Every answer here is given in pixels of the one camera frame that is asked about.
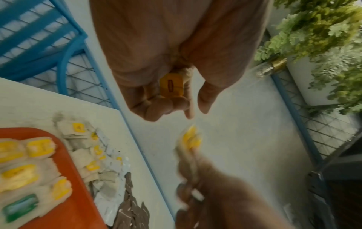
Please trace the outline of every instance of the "hand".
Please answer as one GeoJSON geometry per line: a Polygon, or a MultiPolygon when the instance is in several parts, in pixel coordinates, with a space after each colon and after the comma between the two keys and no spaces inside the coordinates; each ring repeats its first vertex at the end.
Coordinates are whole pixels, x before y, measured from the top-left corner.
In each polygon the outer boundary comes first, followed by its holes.
{"type": "MultiPolygon", "coordinates": [[[[188,209],[176,215],[176,229],[292,229],[284,219],[242,180],[218,171],[199,153],[194,154],[199,181],[180,184],[177,195],[188,209]],[[197,189],[204,196],[200,201],[192,195],[197,189]]],[[[188,164],[179,163],[179,172],[192,178],[188,164]]]]}
{"type": "Polygon", "coordinates": [[[148,121],[176,110],[193,117],[191,82],[184,97],[160,96],[158,81],[195,66],[205,78],[198,106],[244,74],[265,29],[270,0],[90,0],[93,23],[129,109],[148,121]]]}

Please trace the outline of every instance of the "metal grid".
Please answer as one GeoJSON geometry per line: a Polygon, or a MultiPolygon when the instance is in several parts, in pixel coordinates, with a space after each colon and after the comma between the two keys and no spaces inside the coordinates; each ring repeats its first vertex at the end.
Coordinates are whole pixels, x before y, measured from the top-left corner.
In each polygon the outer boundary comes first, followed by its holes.
{"type": "Polygon", "coordinates": [[[278,76],[323,159],[351,140],[362,127],[355,115],[341,115],[337,110],[311,116],[290,73],[283,71],[278,76]]]}
{"type": "MultiPolygon", "coordinates": [[[[12,2],[14,2],[14,0],[0,0],[0,10],[9,4],[12,4],[12,2]]],[[[26,13],[22,14],[18,20],[11,21],[10,23],[4,25],[2,28],[0,28],[0,42],[19,31],[23,27],[27,26],[29,23],[38,19],[39,16],[44,15],[53,8],[54,5],[50,1],[46,0],[26,13]]],[[[49,36],[51,33],[55,32],[59,27],[67,22],[68,21],[65,17],[61,17],[56,22],[49,24],[42,31],[36,33],[31,38],[17,45],[17,47],[11,49],[3,56],[0,56],[0,65],[17,57],[25,50],[29,49],[39,41],[49,36]]],[[[73,32],[66,34],[63,38],[57,40],[48,48],[64,46],[72,38],[74,38],[74,36],[75,34],[73,32]]],[[[96,74],[94,67],[95,66],[91,65],[91,62],[85,53],[71,58],[67,65],[66,71],[66,84],[68,93],[73,98],[78,98],[91,103],[114,108],[112,102],[104,90],[104,87],[100,82],[101,76],[96,74]]],[[[56,86],[56,70],[56,68],[52,68],[33,78],[26,79],[21,83],[58,93],[56,86]]]]}

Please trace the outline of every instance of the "orange tray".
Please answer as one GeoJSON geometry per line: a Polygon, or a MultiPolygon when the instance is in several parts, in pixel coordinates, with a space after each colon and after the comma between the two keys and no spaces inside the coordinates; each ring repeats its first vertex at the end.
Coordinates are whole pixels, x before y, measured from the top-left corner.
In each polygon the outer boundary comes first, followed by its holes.
{"type": "Polygon", "coordinates": [[[73,193],[64,203],[21,229],[107,229],[66,147],[57,137],[36,128],[0,128],[0,138],[25,140],[37,137],[50,137],[57,145],[52,158],[59,172],[72,183],[73,193]]]}

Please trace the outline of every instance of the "blue metal chair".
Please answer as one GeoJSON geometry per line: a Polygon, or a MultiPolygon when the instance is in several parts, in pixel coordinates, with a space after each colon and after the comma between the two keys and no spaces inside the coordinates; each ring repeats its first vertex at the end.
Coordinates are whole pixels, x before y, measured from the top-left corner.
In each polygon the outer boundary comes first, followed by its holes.
{"type": "MultiPolygon", "coordinates": [[[[0,28],[14,20],[18,20],[26,12],[44,0],[15,0],[0,10],[0,28]]],[[[22,81],[57,67],[57,88],[60,94],[68,95],[66,87],[66,68],[69,59],[84,52],[87,34],[68,14],[67,9],[57,0],[48,0],[49,10],[44,14],[37,13],[38,18],[27,23],[17,32],[0,41],[0,56],[5,55],[22,42],[31,39],[51,23],[65,18],[65,23],[44,39],[37,41],[19,55],[0,65],[0,77],[13,81],[22,81]],[[69,42],[55,46],[54,43],[67,36],[69,42]]]]}

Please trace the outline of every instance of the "pile of packets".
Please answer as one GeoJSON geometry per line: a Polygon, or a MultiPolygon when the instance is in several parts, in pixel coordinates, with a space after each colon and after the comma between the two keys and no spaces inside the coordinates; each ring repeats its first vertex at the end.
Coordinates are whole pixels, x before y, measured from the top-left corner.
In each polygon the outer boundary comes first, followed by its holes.
{"type": "Polygon", "coordinates": [[[72,194],[52,158],[49,137],[0,139],[0,228],[17,229],[42,217],[72,194]]]}
{"type": "Polygon", "coordinates": [[[89,122],[62,120],[56,126],[104,222],[112,226],[124,199],[124,176],[130,171],[128,158],[109,144],[100,128],[89,122]]]}

